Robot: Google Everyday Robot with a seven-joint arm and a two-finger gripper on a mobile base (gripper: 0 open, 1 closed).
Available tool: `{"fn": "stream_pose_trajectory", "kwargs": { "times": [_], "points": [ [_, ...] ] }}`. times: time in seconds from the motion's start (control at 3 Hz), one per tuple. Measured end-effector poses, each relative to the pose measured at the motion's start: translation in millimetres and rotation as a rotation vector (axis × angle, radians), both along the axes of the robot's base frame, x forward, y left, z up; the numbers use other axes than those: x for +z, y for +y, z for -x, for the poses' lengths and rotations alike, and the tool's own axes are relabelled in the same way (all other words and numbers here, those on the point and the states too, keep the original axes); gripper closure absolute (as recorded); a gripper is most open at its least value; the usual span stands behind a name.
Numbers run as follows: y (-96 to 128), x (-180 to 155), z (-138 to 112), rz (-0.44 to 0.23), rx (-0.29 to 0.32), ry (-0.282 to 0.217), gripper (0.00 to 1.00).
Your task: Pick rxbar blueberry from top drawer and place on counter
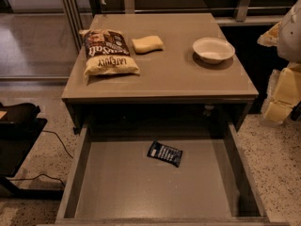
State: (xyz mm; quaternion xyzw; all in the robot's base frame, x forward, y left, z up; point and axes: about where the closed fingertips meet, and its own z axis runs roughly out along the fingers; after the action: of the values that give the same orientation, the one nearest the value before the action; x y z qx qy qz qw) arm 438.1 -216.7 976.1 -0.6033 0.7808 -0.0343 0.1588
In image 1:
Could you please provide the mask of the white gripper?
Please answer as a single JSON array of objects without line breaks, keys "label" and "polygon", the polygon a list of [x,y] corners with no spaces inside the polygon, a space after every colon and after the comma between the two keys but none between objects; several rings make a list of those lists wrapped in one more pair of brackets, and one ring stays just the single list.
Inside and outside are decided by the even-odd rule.
[{"label": "white gripper", "polygon": [[[266,47],[277,46],[279,27],[280,23],[277,23],[260,35],[257,44]],[[269,121],[283,123],[293,111],[290,107],[295,107],[301,101],[301,72],[296,68],[290,67],[281,71],[277,81],[276,101],[281,104],[265,102],[262,114]]]}]

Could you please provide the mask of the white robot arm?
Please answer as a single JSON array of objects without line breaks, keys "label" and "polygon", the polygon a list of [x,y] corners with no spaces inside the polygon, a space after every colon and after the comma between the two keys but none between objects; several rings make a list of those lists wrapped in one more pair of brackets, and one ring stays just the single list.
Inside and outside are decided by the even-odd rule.
[{"label": "white robot arm", "polygon": [[272,71],[261,108],[266,121],[282,124],[301,101],[301,0],[279,23],[260,35],[257,43],[276,46],[277,55],[289,62],[281,71]]}]

